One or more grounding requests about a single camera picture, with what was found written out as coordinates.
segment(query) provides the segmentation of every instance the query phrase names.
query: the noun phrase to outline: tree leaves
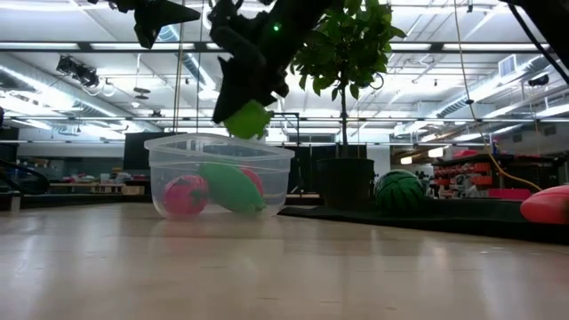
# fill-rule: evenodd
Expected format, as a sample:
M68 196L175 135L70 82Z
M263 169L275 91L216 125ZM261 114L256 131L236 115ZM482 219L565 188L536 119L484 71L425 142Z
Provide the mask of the tree leaves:
M367 12L374 12L380 7L379 0L365 0L365 10Z
M308 75L303 75L301 78L301 81L299 82L299 86L301 87L302 90L305 90L304 88L306 87L307 77L308 77Z
M402 39L407 38L407 35L405 34L405 32L400 28L390 27L389 31L390 31L391 37L398 36Z
M362 6L362 0L346 0L344 6L348 9L348 15L354 15Z
M359 87L355 84L351 84L349 86L349 93L352 94L352 97L354 97L354 99L359 99Z
M374 76L387 73L389 41L394 36L405 37L405 32L391 26L392 10L381 0L343 0L344 10L328 10L315 30L306 39L306 45L294 58L294 70L301 75L299 85L306 90L307 78L314 79L312 90L321 95L332 90L332 100L342 90L359 99L360 88L374 82Z
M336 98L338 98L338 91L340 90L340 88L335 87L334 90L332 90L332 101L336 100Z

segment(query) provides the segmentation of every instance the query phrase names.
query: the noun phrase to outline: striped green ball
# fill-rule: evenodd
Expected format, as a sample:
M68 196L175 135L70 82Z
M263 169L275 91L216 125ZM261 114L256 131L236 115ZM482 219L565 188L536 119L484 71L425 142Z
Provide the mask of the striped green ball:
M417 212L425 190L417 176L406 170L384 174L373 189L375 204L382 212Z

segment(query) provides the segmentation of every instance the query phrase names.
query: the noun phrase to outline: tree trunk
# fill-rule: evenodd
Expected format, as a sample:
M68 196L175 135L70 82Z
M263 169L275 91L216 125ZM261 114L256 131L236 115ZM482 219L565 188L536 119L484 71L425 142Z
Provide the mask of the tree trunk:
M341 94L341 157L348 157L348 113L346 112L346 86L340 90Z

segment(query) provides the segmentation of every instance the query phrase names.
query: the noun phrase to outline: pink object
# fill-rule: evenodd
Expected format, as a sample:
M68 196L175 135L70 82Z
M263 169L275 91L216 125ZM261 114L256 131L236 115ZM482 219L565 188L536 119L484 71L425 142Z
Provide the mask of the pink object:
M255 187L257 187L257 190L259 190L260 195L263 196L263 184L259 177L259 174L245 168L241 168L241 172L244 173L244 175L246 175L252 181L252 183L255 184Z
M461 151L453 153L453 159L461 158L461 157L465 157L465 156L475 156L477 154L478 153L476 152L476 150L461 150Z
M540 191L525 200L520 210L531 222L569 224L569 186Z
M528 189L489 189L488 196L504 200L524 201L532 196L532 192Z
M209 186L204 178L185 175L170 181L164 192L164 208L172 217L200 213L207 204Z

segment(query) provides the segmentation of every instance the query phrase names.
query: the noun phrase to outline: potted tree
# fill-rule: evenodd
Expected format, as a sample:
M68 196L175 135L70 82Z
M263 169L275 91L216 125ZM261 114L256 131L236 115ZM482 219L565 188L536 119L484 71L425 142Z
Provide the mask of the potted tree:
M343 10L326 12L291 64L291 72L301 76L303 90L310 77L315 94L333 87L332 100L341 98L341 158L317 163L319 192L326 205L338 209L369 201L373 178L373 160L348 157L346 95L349 91L358 99L360 89L372 86L375 77L387 72L389 40L406 37L391 26L389 5L365 0L363 10L362 2L346 0Z

